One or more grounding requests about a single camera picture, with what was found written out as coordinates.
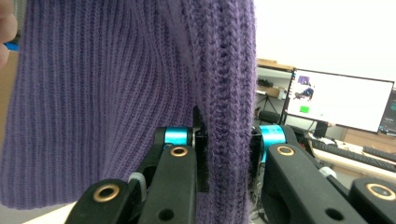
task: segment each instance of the purple knit sweater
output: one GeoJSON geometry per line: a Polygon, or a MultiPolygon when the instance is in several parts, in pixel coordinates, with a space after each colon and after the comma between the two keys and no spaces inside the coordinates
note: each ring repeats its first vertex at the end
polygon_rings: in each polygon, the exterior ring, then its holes
{"type": "Polygon", "coordinates": [[[247,0],[28,1],[0,167],[1,203],[73,202],[126,180],[157,127],[207,125],[201,223],[248,222],[255,24],[247,0]]]}

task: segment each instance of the monitor screen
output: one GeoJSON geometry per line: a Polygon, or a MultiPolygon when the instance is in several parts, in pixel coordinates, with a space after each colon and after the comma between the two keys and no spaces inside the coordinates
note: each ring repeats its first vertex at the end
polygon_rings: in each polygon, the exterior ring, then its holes
{"type": "Polygon", "coordinates": [[[393,81],[295,69],[284,112],[378,132],[393,81]]]}
{"type": "Polygon", "coordinates": [[[379,131],[387,135],[396,136],[396,89],[393,89],[390,94],[384,117],[379,125],[379,131]]]}

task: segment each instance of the brown box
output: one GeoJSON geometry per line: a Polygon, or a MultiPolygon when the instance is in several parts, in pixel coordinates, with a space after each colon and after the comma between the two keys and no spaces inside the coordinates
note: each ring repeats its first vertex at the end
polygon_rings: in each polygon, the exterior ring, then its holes
{"type": "Polygon", "coordinates": [[[396,153],[396,138],[382,133],[347,129],[344,141],[361,147],[373,147],[388,153],[396,153]]]}
{"type": "Polygon", "coordinates": [[[4,140],[9,98],[14,86],[18,64],[18,52],[9,53],[6,65],[0,68],[0,150],[4,140]]]}
{"type": "Polygon", "coordinates": [[[275,98],[277,98],[279,96],[279,93],[280,93],[279,89],[273,88],[273,87],[258,86],[257,90],[265,91],[267,95],[275,97],[275,98]]]}

